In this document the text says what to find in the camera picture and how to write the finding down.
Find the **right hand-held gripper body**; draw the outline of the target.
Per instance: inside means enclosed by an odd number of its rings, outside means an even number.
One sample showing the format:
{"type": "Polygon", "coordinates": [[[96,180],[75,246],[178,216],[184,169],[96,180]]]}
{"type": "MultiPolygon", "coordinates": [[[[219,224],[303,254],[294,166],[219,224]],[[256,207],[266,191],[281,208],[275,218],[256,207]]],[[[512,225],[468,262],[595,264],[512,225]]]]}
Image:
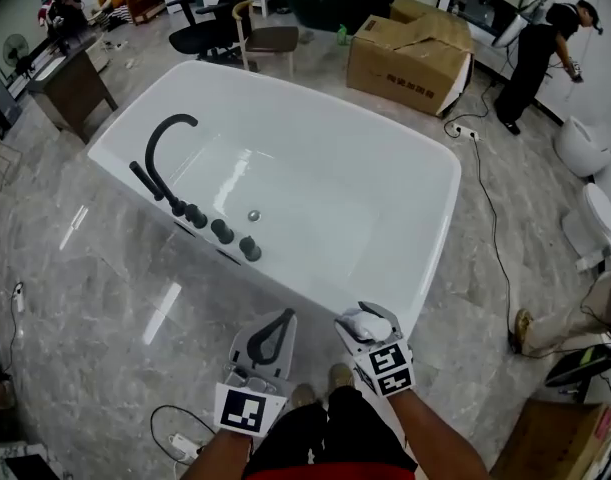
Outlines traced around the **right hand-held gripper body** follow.
{"type": "Polygon", "coordinates": [[[348,350],[360,379],[376,396],[388,398],[415,385],[412,351],[402,336],[384,342],[349,337],[348,350]]]}

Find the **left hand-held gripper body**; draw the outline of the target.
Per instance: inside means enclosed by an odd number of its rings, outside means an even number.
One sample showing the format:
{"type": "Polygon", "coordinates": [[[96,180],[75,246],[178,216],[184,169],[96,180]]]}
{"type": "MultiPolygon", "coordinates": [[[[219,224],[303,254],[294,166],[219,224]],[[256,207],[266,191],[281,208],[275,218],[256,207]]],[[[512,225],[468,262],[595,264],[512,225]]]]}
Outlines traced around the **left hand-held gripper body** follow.
{"type": "Polygon", "coordinates": [[[254,364],[247,355],[250,336],[283,311],[265,314],[236,334],[224,365],[224,380],[215,388],[217,427],[264,437],[283,410],[293,354],[287,365],[267,366],[254,364]]]}

